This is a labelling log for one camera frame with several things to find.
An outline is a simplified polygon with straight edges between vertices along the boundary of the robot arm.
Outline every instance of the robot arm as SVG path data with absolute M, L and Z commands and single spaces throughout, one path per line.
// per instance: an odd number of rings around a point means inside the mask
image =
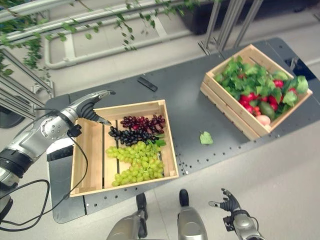
M 78 118 L 110 125 L 95 113 L 93 107 L 103 97 L 114 94 L 112 90 L 102 90 L 79 98 L 63 110 L 35 121 L 30 130 L 18 134 L 0 152 L 0 223 L 13 204 L 10 195 L 3 196 L 17 187 L 23 174 L 54 141 L 63 138 L 68 130 L 81 133 L 79 128 L 74 128 Z
M 266 240 L 256 228 L 253 218 L 246 210 L 241 209 L 237 199 L 227 189 L 222 188 L 226 195 L 224 202 L 209 201 L 211 207 L 221 208 L 231 212 L 231 216 L 223 218 L 225 228 L 228 232 L 235 231 L 240 240 Z

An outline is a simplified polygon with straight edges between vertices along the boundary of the red fruit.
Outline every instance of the red fruit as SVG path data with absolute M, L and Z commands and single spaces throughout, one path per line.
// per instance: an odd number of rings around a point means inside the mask
M 288 92 L 294 92 L 295 94 L 297 94 L 297 91 L 296 91 L 296 89 L 294 87 L 289 88 Z
M 254 112 L 254 108 L 251 105 L 246 105 L 244 108 L 251 114 Z
M 269 96 L 268 97 L 268 102 L 270 104 L 277 104 L 278 105 L 277 99 L 274 96 Z
M 270 102 L 270 106 L 273 108 L 274 111 L 277 111 L 278 109 L 278 104 L 274 102 Z
M 260 98 L 261 102 L 267 102 L 268 101 L 268 97 L 267 96 L 263 96 Z
M 282 88 L 284 86 L 284 81 L 280 79 L 274 79 L 273 82 L 276 88 Z
M 250 102 L 251 100 L 254 100 L 255 97 L 256 97 L 256 95 L 253 92 L 251 92 L 247 96 L 246 95 L 241 95 L 240 96 L 240 100 L 244 100 L 244 101 Z
M 239 100 L 239 103 L 240 103 L 242 106 L 247 106 L 247 105 L 249 105 L 249 102 L 248 102 L 248 101 L 245 101 L 245 100 L 242 100 L 242 99 Z

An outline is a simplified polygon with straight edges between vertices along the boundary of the green grapes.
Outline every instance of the green grapes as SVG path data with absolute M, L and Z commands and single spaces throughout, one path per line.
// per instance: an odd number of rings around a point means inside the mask
M 129 169 L 114 175 L 113 187 L 134 184 L 163 177 L 164 163 L 159 159 L 160 147 L 143 141 L 137 144 L 117 148 L 111 146 L 106 150 L 109 158 L 117 158 L 120 162 L 130 163 Z

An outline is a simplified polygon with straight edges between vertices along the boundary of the wooden box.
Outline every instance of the wooden box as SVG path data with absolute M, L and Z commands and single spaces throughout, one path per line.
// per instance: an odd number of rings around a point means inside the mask
M 259 64 L 265 67 L 266 70 L 270 73 L 281 70 L 285 72 L 285 74 L 287 74 L 289 79 L 292 79 L 294 77 L 263 52 L 254 47 L 252 44 L 237 52 L 232 57 L 237 56 L 241 56 L 244 63 L 248 63 L 251 65 Z M 294 107 L 290 108 L 287 112 L 284 112 L 282 115 L 277 117 L 270 125 L 263 126 L 217 81 L 215 81 L 215 75 L 221 73 L 225 69 L 232 57 L 226 59 L 224 62 L 220 63 L 218 66 L 214 67 L 205 74 L 200 90 L 250 140 L 254 140 L 261 136 L 269 134 L 294 110 L 296 110 L 308 97 L 312 95 L 312 91 L 308 89 L 306 94 L 298 96 L 298 102 Z
M 124 129 L 120 124 L 124 116 L 145 116 L 152 119 L 153 114 L 162 115 L 165 119 L 163 130 L 166 145 L 161 147 L 160 159 L 164 163 L 164 177 L 113 187 L 112 182 L 115 180 L 115 174 L 128 169 L 131 164 L 108 157 L 106 149 L 117 145 L 115 139 L 108 134 L 109 126 L 80 118 L 76 121 L 76 124 L 82 126 L 82 134 L 75 140 L 88 158 L 88 170 L 82 182 L 70 193 L 71 197 L 165 181 L 179 176 L 165 100 L 98 108 L 95 109 L 95 112 L 110 121 L 112 126 L 117 126 L 119 130 Z M 85 158 L 79 148 L 74 146 L 71 189 L 83 177 L 85 170 Z

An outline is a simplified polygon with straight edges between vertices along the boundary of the gray table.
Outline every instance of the gray table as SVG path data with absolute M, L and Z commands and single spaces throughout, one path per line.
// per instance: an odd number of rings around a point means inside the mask
M 165 99 L 179 173 L 180 177 L 183 177 L 320 120 L 320 82 L 299 57 L 279 38 L 259 41 L 254 45 L 289 72 L 305 75 L 313 91 L 313 96 L 275 131 L 255 141 L 249 141 L 200 92 L 205 72 L 242 47 L 147 72 L 146 77 L 158 86 L 156 92 L 139 84 L 138 76 L 133 76 L 55 97 L 46 103 L 46 107 L 62 109 L 70 102 L 102 89 L 114 90 L 116 95 L 104 98 L 95 105 L 96 108 Z M 203 131 L 211 133 L 213 145 L 200 144 L 199 135 Z M 52 160 L 48 164 L 51 199 L 54 205 L 70 189 L 72 156 Z M 138 187 L 68 198 L 53 210 L 53 218 L 57 223 L 65 223 L 165 183 L 143 184 Z

